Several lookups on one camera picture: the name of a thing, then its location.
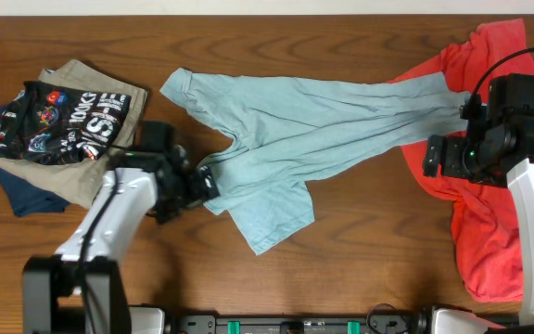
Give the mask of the light blue t-shirt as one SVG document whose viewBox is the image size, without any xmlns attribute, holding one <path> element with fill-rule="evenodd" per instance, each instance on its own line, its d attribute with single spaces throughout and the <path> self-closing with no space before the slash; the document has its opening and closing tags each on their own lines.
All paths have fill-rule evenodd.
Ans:
<svg viewBox="0 0 534 334">
<path fill-rule="evenodd" d="M 175 71 L 161 93 L 229 137 L 203 159 L 247 244 L 263 254 L 314 220 L 307 184 L 346 171 L 391 148 L 462 131 L 467 92 L 442 73 L 398 83 L 344 83 Z"/>
</svg>

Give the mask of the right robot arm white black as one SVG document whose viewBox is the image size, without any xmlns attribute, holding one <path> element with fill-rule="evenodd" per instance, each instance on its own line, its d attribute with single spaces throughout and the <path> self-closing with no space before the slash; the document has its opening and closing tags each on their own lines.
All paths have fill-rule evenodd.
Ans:
<svg viewBox="0 0 534 334">
<path fill-rule="evenodd" d="M 534 117 L 472 123 L 464 137 L 430 136 L 423 173 L 509 190 L 518 222 L 524 292 L 518 324 L 508 330 L 534 333 Z"/>
</svg>

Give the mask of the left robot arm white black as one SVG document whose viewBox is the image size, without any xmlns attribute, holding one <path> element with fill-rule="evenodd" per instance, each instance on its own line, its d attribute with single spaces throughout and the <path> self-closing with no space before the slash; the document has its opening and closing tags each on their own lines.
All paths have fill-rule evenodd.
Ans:
<svg viewBox="0 0 534 334">
<path fill-rule="evenodd" d="M 180 146 L 112 156 L 103 185 L 75 232 L 53 255 L 26 262 L 24 332 L 169 332 L 165 311 L 127 302 L 122 259 L 145 217 L 164 224 L 218 195 L 210 168 L 189 168 Z"/>
</svg>

